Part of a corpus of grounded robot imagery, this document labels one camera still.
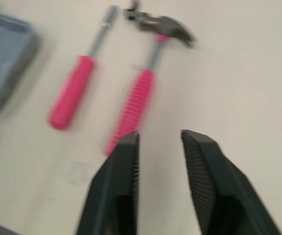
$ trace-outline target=pink hammer handle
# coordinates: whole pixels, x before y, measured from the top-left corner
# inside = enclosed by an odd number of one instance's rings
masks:
[[[79,56],[77,65],[49,114],[48,121],[53,128],[64,130],[69,127],[94,66],[93,58],[84,55]]]
[[[155,74],[151,70],[144,70],[133,85],[128,100],[117,123],[115,132],[106,148],[105,154],[109,156],[118,140],[133,131],[137,131],[142,115],[148,104],[154,85]]]

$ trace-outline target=ribbed rubber grip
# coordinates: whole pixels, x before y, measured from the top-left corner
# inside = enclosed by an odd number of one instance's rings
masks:
[[[105,154],[109,156],[118,140],[133,131],[137,131],[141,118],[148,104],[153,89],[155,74],[151,70],[144,70],[134,83],[128,100],[117,123],[115,132],[110,139]]]

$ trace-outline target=white table surface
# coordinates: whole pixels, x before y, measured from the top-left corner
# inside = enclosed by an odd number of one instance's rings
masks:
[[[109,4],[128,0],[1,0],[34,24],[42,46],[0,112],[0,225],[22,235],[71,235],[90,181],[154,35],[120,15],[68,131],[47,114]],[[196,49],[171,40],[141,128],[140,235],[197,235],[180,130],[218,141],[282,231],[282,0],[143,0],[183,22]]]

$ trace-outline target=screwdriver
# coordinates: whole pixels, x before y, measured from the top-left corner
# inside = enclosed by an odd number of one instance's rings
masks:
[[[101,29],[88,55],[80,55],[76,66],[70,73],[63,90],[48,116],[49,124],[58,130],[70,126],[74,113],[81,101],[87,83],[95,68],[95,56],[107,32],[118,14],[117,6],[110,6],[106,18],[101,22]]]

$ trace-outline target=hand tool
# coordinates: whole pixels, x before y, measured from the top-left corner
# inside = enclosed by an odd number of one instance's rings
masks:
[[[50,111],[48,121],[50,125],[58,130],[67,129],[72,121],[72,117],[80,103],[81,97],[86,89],[87,83],[95,68],[94,59],[106,33],[111,28],[118,14],[118,7],[112,5],[105,20],[101,23],[102,28],[97,35],[89,54],[80,55],[79,60],[59,95],[53,109]]]
[[[126,10],[126,17],[128,20],[135,20],[140,30],[157,33],[157,45],[150,56],[145,70],[137,77],[128,95],[115,132],[106,147],[105,154],[107,156],[112,153],[120,137],[138,130],[155,82],[154,68],[168,38],[178,38],[188,47],[194,42],[194,38],[177,21],[166,16],[154,18],[148,13],[137,12],[138,6],[138,2],[134,1],[133,7]]]

